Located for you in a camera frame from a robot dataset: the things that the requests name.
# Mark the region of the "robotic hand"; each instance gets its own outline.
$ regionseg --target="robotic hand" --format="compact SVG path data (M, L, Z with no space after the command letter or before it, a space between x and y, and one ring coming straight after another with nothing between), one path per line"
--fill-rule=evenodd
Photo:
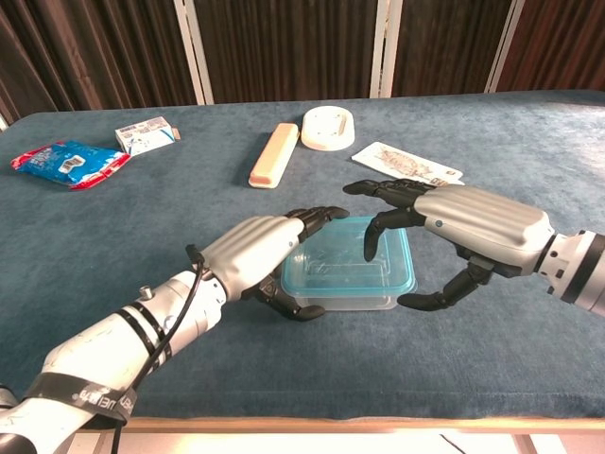
M443 309L488 284L493 273L514 277L538 272L548 279L549 294L605 316L603 235L586 231L576 236L557 235L544 211L471 186L365 180L343 190L396 207L378 213L368 226L366 260L374 258L385 229L413 226L423 226L452 242L458 256L468 260L466 270L441 292L402 295L397 300L402 306Z
M195 273L141 288L134 303L53 349L20 405L0 386L0 454L50 454L87 424L126 423L142 378L211 329L225 303L255 296L294 320L321 315L300 308L275 277L300 243L348 216L332 206L254 217L201 253L188 246Z

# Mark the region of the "floor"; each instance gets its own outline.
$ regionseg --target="floor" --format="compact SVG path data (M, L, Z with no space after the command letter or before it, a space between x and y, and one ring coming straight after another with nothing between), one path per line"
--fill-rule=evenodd
M531 435L535 451L521 451L510 435L433 431L389 434L123 434L119 454L194 454L200 452L308 454L335 450L347 454L605 454L603 435ZM57 454L110 454L112 436L77 435Z

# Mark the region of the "brown curtain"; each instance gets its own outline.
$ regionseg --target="brown curtain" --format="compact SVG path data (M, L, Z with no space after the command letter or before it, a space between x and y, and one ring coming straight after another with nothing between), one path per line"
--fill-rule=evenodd
M497 89L605 90L605 1L526 0Z
M376 0L196 0L215 102L364 97Z
M3 0L0 113L195 104L172 0Z
M404 0L391 95L483 92L509 8L510 0Z

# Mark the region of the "blue snack bag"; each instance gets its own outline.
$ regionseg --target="blue snack bag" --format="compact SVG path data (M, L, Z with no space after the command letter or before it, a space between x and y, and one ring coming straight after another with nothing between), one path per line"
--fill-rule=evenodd
M76 141L58 142L29 151L11 161L12 167L72 190L107 180L130 156L118 149L89 147Z

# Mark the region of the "blue tablecloth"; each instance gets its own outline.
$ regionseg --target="blue tablecloth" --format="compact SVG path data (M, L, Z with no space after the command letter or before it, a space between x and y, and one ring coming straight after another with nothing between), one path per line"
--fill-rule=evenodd
M299 144L276 189L250 188L276 124L300 125L320 104L353 113L354 145L317 152ZM93 189L70 193L9 166L55 140L115 147L113 130L159 114L182 140L133 158ZM51 348L131 302L142 285L187 268L186 244L209 244L244 218L321 204L355 216L384 210L341 191L386 179L350 160L373 141L537 205L559 232L605 232L600 92L38 113L0 135L0 381L24 392ZM420 228L408 237L420 291L441 288L464 267L444 240ZM547 287L539 276L496 276L449 310L329 313L311 323L234 303L146 379L135 414L601 417L605 320Z

